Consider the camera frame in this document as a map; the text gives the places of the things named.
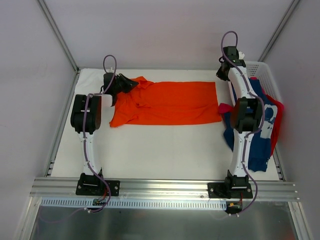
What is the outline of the orange t shirt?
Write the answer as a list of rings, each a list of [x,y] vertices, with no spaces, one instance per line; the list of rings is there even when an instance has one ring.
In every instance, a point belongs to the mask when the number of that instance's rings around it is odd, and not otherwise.
[[[109,125],[202,125],[222,120],[216,84],[206,81],[152,82],[139,76],[130,92],[117,94]]]

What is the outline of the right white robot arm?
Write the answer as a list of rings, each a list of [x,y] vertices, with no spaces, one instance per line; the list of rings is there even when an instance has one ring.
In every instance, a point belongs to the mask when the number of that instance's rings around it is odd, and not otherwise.
[[[221,66],[216,76],[229,82],[231,97],[236,97],[230,114],[230,126],[234,132],[233,156],[222,186],[214,191],[225,197],[252,195],[249,183],[248,162],[250,147],[255,133],[261,131],[265,108],[262,99],[253,90],[245,61],[240,59],[236,46],[221,48]]]

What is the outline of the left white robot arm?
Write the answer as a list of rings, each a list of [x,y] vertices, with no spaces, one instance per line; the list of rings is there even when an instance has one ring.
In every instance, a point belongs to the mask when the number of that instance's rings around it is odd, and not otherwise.
[[[103,75],[103,85],[99,93],[76,94],[71,110],[70,124],[78,134],[82,144],[84,164],[80,175],[80,187],[87,186],[93,195],[104,191],[103,169],[98,157],[94,139],[95,132],[102,123],[103,101],[107,107],[113,107],[118,101],[118,94],[129,93],[138,82],[123,74],[107,72]]]

